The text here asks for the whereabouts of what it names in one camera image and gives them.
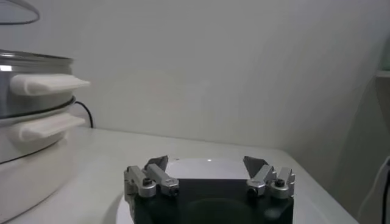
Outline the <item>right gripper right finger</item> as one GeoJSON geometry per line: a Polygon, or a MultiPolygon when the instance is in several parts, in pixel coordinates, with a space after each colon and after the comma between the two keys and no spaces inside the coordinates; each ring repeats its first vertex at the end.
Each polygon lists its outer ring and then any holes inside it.
{"type": "Polygon", "coordinates": [[[249,174],[246,181],[250,198],[259,198],[270,194],[276,199],[287,199],[294,195],[296,176],[290,168],[282,167],[277,173],[265,160],[245,156],[243,163],[249,174]]]}

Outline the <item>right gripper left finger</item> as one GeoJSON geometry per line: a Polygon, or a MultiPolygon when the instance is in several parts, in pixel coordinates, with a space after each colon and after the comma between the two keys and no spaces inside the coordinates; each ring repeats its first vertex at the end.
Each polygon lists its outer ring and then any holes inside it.
{"type": "Polygon", "coordinates": [[[128,166],[124,171],[124,199],[131,209],[135,199],[151,199],[157,193],[168,197],[179,194],[179,180],[169,176],[165,170],[169,158],[167,155],[151,158],[141,169],[139,166],[128,166]]]}

